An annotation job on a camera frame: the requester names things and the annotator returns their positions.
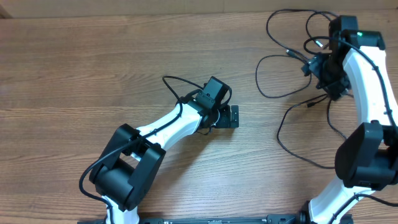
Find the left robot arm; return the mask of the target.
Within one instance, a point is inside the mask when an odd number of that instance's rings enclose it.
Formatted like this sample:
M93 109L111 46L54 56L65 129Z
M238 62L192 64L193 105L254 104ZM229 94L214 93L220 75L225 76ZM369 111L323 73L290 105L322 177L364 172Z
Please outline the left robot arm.
M194 86L177 96L175 108L157 121L139 128L121 125L98 160L82 173L80 192L106 205L101 223L139 223L137 207L176 142L202 129L239 126L239 108L228 104L230 86L215 77Z

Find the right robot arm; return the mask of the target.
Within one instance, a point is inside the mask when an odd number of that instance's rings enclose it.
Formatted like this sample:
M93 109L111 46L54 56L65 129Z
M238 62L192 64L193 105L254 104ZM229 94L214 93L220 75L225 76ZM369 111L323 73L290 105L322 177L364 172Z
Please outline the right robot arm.
M352 223L348 211L397 184L397 103L386 70L380 32L359 30L357 18L339 16L328 26L330 52L313 54L303 67L332 100L352 92L358 127L337 149L335 177L308 201L297 223Z

